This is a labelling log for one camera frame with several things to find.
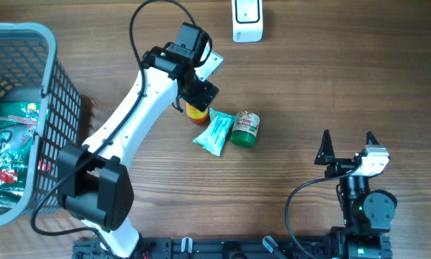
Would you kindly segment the green cap sauce bottle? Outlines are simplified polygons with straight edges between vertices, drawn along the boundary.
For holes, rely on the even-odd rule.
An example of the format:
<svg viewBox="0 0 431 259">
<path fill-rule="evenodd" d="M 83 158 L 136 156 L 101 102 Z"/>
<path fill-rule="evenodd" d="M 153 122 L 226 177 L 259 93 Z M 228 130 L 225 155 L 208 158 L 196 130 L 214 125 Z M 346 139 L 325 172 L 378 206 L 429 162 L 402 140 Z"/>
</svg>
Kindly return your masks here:
<svg viewBox="0 0 431 259">
<path fill-rule="evenodd" d="M 186 114 L 194 124 L 203 124 L 209 118 L 208 109 L 202 112 L 190 104 L 186 104 Z"/>
</svg>

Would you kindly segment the teal tissue packet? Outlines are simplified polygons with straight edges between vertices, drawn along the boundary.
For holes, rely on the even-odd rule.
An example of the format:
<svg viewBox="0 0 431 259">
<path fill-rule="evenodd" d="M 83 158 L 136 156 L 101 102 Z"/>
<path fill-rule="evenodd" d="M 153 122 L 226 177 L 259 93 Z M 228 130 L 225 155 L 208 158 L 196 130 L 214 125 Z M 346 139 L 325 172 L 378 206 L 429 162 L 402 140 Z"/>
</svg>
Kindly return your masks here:
<svg viewBox="0 0 431 259">
<path fill-rule="evenodd" d="M 209 126 L 193 142 L 200 144 L 211 154 L 220 156 L 228 132 L 235 122 L 236 116 L 209 109 Z"/>
</svg>

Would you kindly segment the green lid jar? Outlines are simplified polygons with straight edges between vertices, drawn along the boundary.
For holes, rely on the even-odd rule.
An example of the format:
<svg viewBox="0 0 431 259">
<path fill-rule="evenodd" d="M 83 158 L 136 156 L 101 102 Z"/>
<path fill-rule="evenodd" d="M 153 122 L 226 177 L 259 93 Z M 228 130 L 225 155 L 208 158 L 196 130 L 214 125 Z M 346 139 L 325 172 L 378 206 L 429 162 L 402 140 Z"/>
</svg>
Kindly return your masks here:
<svg viewBox="0 0 431 259">
<path fill-rule="evenodd" d="M 238 112 L 236 117 L 230 142 L 239 147 L 253 148 L 258 134 L 260 117 L 248 111 Z"/>
</svg>

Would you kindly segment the green 3M gloves packet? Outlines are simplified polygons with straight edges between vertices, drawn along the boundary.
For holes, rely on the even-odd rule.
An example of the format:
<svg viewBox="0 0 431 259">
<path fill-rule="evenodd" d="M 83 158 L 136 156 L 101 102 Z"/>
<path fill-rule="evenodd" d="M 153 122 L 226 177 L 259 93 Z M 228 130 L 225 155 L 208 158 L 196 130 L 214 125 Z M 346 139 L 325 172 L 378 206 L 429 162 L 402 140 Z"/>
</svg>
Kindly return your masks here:
<svg viewBox="0 0 431 259">
<path fill-rule="evenodd" d="M 40 103 L 4 102 L 0 109 L 0 214 L 23 197 Z"/>
</svg>

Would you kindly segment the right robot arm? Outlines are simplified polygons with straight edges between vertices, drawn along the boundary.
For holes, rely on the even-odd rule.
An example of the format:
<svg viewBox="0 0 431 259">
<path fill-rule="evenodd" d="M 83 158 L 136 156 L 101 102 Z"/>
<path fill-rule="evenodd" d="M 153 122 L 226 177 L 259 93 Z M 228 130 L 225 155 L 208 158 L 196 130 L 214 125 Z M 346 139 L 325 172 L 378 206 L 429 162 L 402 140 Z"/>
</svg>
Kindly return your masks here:
<svg viewBox="0 0 431 259">
<path fill-rule="evenodd" d="M 392 258 L 391 230 L 398 201 L 381 189 L 371 190 L 369 180 L 383 173 L 390 161 L 389 151 L 372 132 L 366 145 L 353 158 L 337 158 L 330 131 L 325 130 L 315 158 L 325 165 L 325 179 L 337 178 L 337 198 L 344 226 L 332 227 L 325 235 L 323 258 Z"/>
</svg>

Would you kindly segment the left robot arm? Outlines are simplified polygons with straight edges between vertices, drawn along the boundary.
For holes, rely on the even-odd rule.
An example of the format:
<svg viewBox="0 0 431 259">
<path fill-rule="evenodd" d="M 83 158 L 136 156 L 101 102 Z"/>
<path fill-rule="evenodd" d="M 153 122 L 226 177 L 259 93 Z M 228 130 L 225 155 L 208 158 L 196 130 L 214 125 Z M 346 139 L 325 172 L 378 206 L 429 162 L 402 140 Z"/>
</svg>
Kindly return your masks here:
<svg viewBox="0 0 431 259">
<path fill-rule="evenodd" d="M 140 244 L 141 235 L 128 217 L 134 201 L 128 169 L 139 146 L 179 99 L 201 112 L 208 109 L 219 91 L 208 77 L 222 61 L 209 34 L 184 22 L 175 42 L 143 55 L 135 86 L 102 129 L 82 146 L 60 151 L 58 205 L 98 236 L 107 255 L 129 258 Z"/>
</svg>

